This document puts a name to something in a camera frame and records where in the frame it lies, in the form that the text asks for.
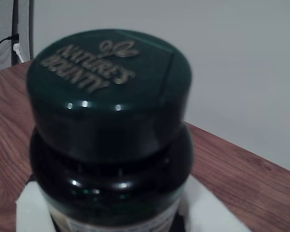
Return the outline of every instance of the wooden table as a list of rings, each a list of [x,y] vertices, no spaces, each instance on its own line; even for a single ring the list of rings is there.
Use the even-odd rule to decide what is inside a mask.
[[[28,146],[34,121],[25,88],[28,67],[25,63],[0,71],[0,232],[15,231],[15,201],[31,173]],[[193,176],[253,232],[290,232],[290,172],[197,127],[189,128],[195,150]]]

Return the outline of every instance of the white paper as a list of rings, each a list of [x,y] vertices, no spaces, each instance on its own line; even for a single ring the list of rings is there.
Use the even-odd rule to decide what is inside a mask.
[[[17,232],[56,232],[36,182],[30,182],[17,200]],[[190,232],[250,232],[204,185],[189,176],[179,213]]]

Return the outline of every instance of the white cord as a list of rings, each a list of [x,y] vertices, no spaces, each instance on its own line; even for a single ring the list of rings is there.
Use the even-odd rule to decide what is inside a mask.
[[[19,60],[20,60],[20,62],[22,62],[22,63],[24,63],[24,59],[23,59],[23,57],[21,56],[21,54],[20,54],[20,48],[19,48],[19,43],[15,43],[14,45],[13,45],[13,50],[16,52],[16,54],[18,55],[18,58],[19,58]]]

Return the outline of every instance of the bottle label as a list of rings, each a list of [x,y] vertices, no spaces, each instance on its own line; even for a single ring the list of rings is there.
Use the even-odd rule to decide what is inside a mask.
[[[67,218],[71,232],[168,232],[177,211],[179,200],[150,220],[129,226],[103,227]]]

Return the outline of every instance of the black cable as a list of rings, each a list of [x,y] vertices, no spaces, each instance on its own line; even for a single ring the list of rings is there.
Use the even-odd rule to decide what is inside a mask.
[[[0,44],[6,40],[19,40],[19,34],[15,34],[15,35],[12,35],[12,36],[9,36],[9,37],[6,37],[5,39],[1,40],[0,41]]]

